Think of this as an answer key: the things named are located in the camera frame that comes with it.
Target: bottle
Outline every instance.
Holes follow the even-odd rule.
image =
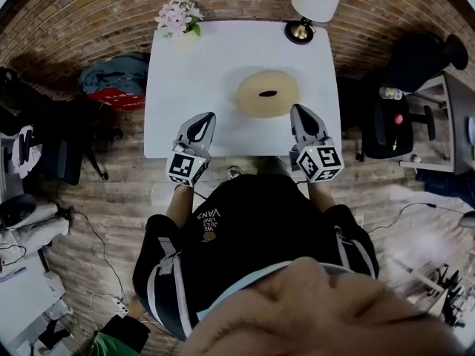
[[[379,88],[379,96],[383,99],[401,100],[402,91],[398,88],[381,87]]]

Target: beige ring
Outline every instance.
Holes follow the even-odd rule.
[[[282,71],[262,71],[245,79],[237,89],[237,103],[252,117],[283,116],[300,102],[300,89],[293,76]]]

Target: red bag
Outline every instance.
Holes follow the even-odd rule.
[[[134,95],[116,88],[104,88],[96,93],[88,93],[88,98],[124,111],[139,110],[145,107],[145,95]]]

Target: white strap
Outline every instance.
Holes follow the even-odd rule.
[[[350,262],[348,261],[347,251],[344,249],[343,242],[341,241],[341,228],[335,225],[336,242],[338,244],[338,253],[340,254],[341,264],[344,268],[350,268]]]
[[[371,277],[376,279],[376,273],[374,272],[374,267],[373,263],[371,262],[370,255],[368,254],[368,252],[366,252],[366,249],[364,249],[364,246],[358,240],[351,241],[353,242],[353,244],[355,244],[355,247],[358,248],[359,253],[361,253],[361,256],[363,257],[363,260],[365,261],[366,265],[368,265]]]
[[[158,265],[156,265],[150,273],[147,282],[147,298],[148,306],[150,307],[151,313],[154,315],[154,318],[163,326],[162,321],[157,313],[157,304],[155,302],[155,277],[157,276]]]
[[[169,257],[176,252],[173,244],[171,243],[168,237],[159,237],[158,241],[160,241],[160,245],[162,246],[162,249],[165,252],[165,257]]]
[[[183,285],[183,276],[181,274],[180,257],[176,256],[173,259],[173,270],[175,276],[175,286],[177,289],[178,312],[180,313],[181,326],[185,336],[191,334],[190,317],[188,314],[188,305],[186,304],[185,286]]]

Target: black t-shirt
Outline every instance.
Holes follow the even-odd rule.
[[[322,214],[281,175],[243,175],[221,184],[181,230],[167,217],[151,217],[134,272],[139,296],[147,295],[143,280],[165,256],[158,237],[169,238],[179,252],[192,326],[196,313],[233,283],[276,263],[308,256],[341,266],[343,246],[347,267],[374,277],[379,270],[373,244],[348,207],[337,205]],[[157,307],[173,295],[174,289],[164,286],[172,280],[166,277],[156,276]],[[162,291],[168,293],[160,298]],[[177,313],[167,310],[166,315]]]

